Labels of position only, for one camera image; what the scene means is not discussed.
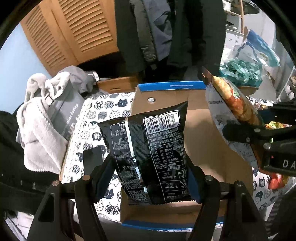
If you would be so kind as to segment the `orange rice cracker bag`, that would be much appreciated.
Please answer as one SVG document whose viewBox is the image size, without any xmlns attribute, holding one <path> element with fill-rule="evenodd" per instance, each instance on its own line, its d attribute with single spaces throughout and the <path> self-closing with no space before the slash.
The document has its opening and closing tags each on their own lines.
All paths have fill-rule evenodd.
<svg viewBox="0 0 296 241">
<path fill-rule="evenodd" d="M 228 147 L 236 152 L 250 166 L 267 174 L 270 189 L 280 189 L 287 185 L 292 176 L 262 171 L 258 166 L 257 154 L 250 144 L 228 141 L 223 136 L 223 128 L 228 124 L 249 123 L 255 126 L 264 126 L 268 130 L 285 128 L 289 125 L 271 121 L 264 124 L 259 116 L 259 110 L 231 81 L 212 75 L 205 67 L 199 68 L 199 77 L 206 85 L 206 101 L 213 121 Z"/>
</svg>

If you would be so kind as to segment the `brown cardboard box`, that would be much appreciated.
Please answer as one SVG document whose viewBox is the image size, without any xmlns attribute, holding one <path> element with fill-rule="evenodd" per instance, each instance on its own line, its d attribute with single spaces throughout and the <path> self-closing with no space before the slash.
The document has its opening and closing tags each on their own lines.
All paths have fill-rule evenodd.
<svg viewBox="0 0 296 241">
<path fill-rule="evenodd" d="M 251 87 L 251 86 L 240 86 L 238 89 L 245 95 L 250 96 L 254 94 L 259 88 L 257 87 Z"/>
</svg>

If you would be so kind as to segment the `grey hanging jacket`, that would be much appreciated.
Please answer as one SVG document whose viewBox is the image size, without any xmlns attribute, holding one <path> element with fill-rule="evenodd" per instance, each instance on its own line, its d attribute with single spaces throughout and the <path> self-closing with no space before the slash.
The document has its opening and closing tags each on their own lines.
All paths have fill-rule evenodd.
<svg viewBox="0 0 296 241">
<path fill-rule="evenodd" d="M 129 1 L 140 49 L 148 63 L 168 57 L 173 28 L 168 1 Z"/>
</svg>

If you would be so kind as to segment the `blue white plastic bag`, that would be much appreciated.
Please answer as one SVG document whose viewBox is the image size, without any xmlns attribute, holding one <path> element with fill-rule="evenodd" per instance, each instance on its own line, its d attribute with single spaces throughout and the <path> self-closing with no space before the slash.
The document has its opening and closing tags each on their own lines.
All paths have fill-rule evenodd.
<svg viewBox="0 0 296 241">
<path fill-rule="evenodd" d="M 235 59 L 257 63 L 266 67 L 279 67 L 280 58 L 253 30 L 248 32 L 241 45 L 236 45 L 230 56 Z"/>
</svg>

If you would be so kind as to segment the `grey hoodie cloth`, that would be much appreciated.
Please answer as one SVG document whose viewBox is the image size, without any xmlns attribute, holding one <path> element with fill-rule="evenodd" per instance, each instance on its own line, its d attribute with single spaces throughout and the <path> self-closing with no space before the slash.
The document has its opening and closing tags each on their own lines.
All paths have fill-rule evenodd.
<svg viewBox="0 0 296 241">
<path fill-rule="evenodd" d="M 61 72 L 70 73 L 70 82 L 73 88 L 80 94 L 92 92 L 93 86 L 96 85 L 99 80 L 98 74 L 95 71 L 84 71 L 74 65 L 65 67 L 59 71 L 59 73 Z"/>
</svg>

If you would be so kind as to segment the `black snack packet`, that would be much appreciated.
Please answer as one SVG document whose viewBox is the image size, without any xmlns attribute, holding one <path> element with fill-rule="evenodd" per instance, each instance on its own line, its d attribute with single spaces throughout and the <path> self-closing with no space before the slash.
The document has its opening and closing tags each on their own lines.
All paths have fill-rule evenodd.
<svg viewBox="0 0 296 241">
<path fill-rule="evenodd" d="M 132 204 L 189 200 L 184 129 L 188 102 L 99 123 Z"/>
</svg>

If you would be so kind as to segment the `white grey towel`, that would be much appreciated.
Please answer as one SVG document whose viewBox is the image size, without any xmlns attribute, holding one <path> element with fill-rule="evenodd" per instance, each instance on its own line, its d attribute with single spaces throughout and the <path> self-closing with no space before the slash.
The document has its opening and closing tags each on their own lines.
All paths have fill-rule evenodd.
<svg viewBox="0 0 296 241">
<path fill-rule="evenodd" d="M 27 80 L 25 100 L 16 113 L 16 142 L 23 148 L 23 163 L 30 171 L 61 171 L 68 141 L 54 128 L 49 108 L 64 93 L 69 80 L 67 71 L 52 79 L 36 73 Z"/>
</svg>

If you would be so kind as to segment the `wooden louvered door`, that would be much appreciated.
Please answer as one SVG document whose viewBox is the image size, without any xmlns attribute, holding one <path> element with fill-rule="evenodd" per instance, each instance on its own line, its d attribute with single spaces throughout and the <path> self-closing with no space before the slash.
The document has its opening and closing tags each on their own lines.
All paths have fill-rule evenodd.
<svg viewBox="0 0 296 241">
<path fill-rule="evenodd" d="M 41 1 L 21 26 L 51 76 L 118 51 L 114 1 Z"/>
</svg>

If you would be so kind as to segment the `shoe rack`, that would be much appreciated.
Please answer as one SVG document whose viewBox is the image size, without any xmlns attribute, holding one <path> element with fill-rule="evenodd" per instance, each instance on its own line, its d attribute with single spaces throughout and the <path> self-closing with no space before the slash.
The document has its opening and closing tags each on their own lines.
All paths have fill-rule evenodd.
<svg viewBox="0 0 296 241">
<path fill-rule="evenodd" d="M 281 90 L 277 100 L 278 102 L 286 102 L 295 98 L 295 75 L 292 75 L 284 88 Z"/>
</svg>

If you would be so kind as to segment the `black hanging coat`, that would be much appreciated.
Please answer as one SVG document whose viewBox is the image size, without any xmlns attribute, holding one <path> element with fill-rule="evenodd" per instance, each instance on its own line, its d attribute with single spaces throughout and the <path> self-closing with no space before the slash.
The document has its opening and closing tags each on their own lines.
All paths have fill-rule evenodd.
<svg viewBox="0 0 296 241">
<path fill-rule="evenodd" d="M 117 46 L 129 73 L 159 79 L 196 78 L 199 68 L 219 74 L 226 38 L 222 1 L 168 1 L 173 36 L 168 57 L 145 61 L 139 46 L 135 18 L 128 3 L 115 1 Z"/>
</svg>

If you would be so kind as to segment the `small wooden crate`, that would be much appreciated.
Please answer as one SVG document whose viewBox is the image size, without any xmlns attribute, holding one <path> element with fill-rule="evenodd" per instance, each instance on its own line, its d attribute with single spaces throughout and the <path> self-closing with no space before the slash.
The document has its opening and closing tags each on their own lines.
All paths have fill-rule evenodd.
<svg viewBox="0 0 296 241">
<path fill-rule="evenodd" d="M 133 92 L 138 85 L 139 80 L 136 76 L 97 81 L 98 88 L 108 93 Z"/>
</svg>

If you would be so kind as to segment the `teal plastic bag pile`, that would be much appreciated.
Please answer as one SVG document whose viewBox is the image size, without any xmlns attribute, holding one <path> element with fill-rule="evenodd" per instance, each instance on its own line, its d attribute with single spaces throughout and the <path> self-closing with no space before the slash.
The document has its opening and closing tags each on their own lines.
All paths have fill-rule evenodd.
<svg viewBox="0 0 296 241">
<path fill-rule="evenodd" d="M 230 59 L 220 65 L 220 75 L 237 87 L 259 88 L 262 83 L 262 65 L 240 59 Z"/>
</svg>

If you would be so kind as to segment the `grey tote bag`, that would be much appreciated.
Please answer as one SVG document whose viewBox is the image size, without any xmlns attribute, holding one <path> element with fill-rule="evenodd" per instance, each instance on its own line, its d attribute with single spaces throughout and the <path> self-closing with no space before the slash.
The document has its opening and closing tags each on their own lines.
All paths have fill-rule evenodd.
<svg viewBox="0 0 296 241">
<path fill-rule="evenodd" d="M 49 105 L 48 116 L 53 127 L 69 141 L 78 121 L 84 98 L 73 88 L 72 83 L 68 82 L 59 97 L 47 95 L 45 101 Z"/>
</svg>

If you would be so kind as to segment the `wooden shelf rack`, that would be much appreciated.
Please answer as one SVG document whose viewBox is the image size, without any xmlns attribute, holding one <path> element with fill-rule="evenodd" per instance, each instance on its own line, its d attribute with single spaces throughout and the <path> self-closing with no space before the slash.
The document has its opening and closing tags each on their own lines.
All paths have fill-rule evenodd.
<svg viewBox="0 0 296 241">
<path fill-rule="evenodd" d="M 233 28 L 244 33 L 244 6 L 243 1 L 222 1 L 227 21 L 233 24 Z"/>
</svg>

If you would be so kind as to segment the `cat pattern tablecloth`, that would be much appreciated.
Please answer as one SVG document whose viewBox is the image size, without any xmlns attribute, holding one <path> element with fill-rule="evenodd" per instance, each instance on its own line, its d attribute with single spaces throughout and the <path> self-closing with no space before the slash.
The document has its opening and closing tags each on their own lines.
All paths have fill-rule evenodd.
<svg viewBox="0 0 296 241">
<path fill-rule="evenodd" d="M 283 188 L 270 190 L 268 177 L 253 170 L 248 162 L 227 146 L 210 116 L 203 90 L 136 91 L 86 99 L 69 143 L 62 181 L 68 183 L 83 176 L 85 150 L 100 147 L 107 156 L 98 126 L 100 122 L 183 101 L 189 102 L 184 131 L 185 149 L 193 163 L 200 166 L 205 174 L 222 182 L 243 181 L 260 210 L 266 210 L 295 185 L 295 178 L 291 177 Z M 201 208 L 194 201 L 129 205 L 117 174 L 113 175 L 105 196 L 94 206 L 102 220 L 161 230 L 192 228 Z"/>
</svg>

